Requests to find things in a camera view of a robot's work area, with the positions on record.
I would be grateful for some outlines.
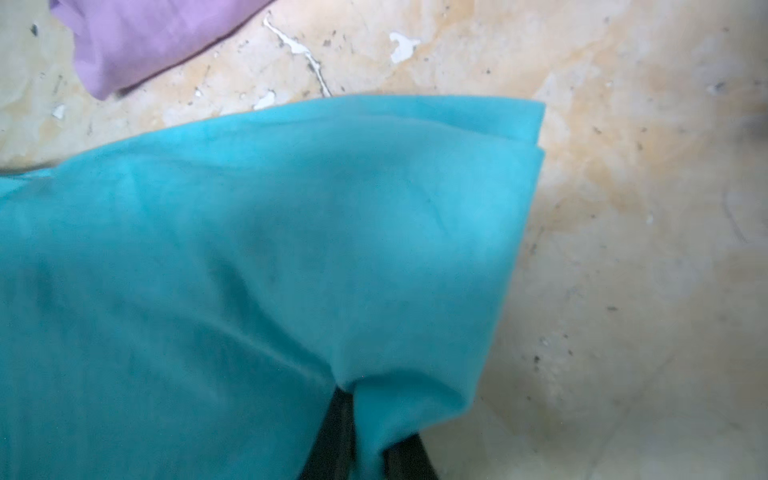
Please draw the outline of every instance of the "floor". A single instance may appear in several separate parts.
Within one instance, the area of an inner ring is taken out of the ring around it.
[[[441,478],[768,478],[765,0],[277,0],[106,101],[45,3],[0,0],[5,170],[323,95],[546,102],[477,400],[424,435]]]

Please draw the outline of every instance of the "lavender cloth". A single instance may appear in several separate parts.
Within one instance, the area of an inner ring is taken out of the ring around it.
[[[271,0],[49,0],[74,32],[74,68],[99,100],[199,52]]]

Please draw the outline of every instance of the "debris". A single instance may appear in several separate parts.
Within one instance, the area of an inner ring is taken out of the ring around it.
[[[720,81],[717,82],[714,85],[710,85],[707,87],[707,92],[709,92],[710,95],[719,95],[725,92],[725,82]]]

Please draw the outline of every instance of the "turquoise fabric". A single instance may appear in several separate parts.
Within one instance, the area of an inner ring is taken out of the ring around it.
[[[470,405],[543,105],[344,97],[0,182],[0,478],[294,480],[336,384],[358,478]]]

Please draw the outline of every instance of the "folded fabric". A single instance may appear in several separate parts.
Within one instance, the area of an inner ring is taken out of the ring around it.
[[[74,68],[99,100],[198,53],[272,0],[48,0],[74,33]]]
[[[344,97],[0,182],[0,478],[294,480],[335,386],[357,478],[472,402],[541,104]]]

